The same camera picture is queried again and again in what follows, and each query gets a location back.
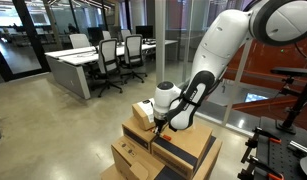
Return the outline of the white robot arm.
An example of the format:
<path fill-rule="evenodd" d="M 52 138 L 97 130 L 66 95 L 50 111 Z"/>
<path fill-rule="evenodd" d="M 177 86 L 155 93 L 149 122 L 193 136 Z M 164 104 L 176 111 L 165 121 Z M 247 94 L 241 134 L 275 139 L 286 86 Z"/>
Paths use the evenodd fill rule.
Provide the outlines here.
<path fill-rule="evenodd" d="M 203 36 L 193 59 L 191 79 L 184 88 L 170 81 L 156 86 L 155 127 L 173 131 L 192 126 L 202 101 L 214 91 L 228 64 L 246 42 L 269 46 L 294 44 L 307 37 L 307 0 L 252 0 L 244 9 L 221 12 Z"/>

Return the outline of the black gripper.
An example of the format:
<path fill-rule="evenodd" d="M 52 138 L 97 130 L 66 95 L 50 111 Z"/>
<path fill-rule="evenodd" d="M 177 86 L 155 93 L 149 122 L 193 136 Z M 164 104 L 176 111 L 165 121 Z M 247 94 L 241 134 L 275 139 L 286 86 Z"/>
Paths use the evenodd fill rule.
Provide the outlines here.
<path fill-rule="evenodd" d="M 163 133 L 163 126 L 167 123 L 167 121 L 165 119 L 154 119 L 155 122 L 155 126 L 156 126 L 156 130 L 155 130 L 155 134 L 159 135 Z"/>

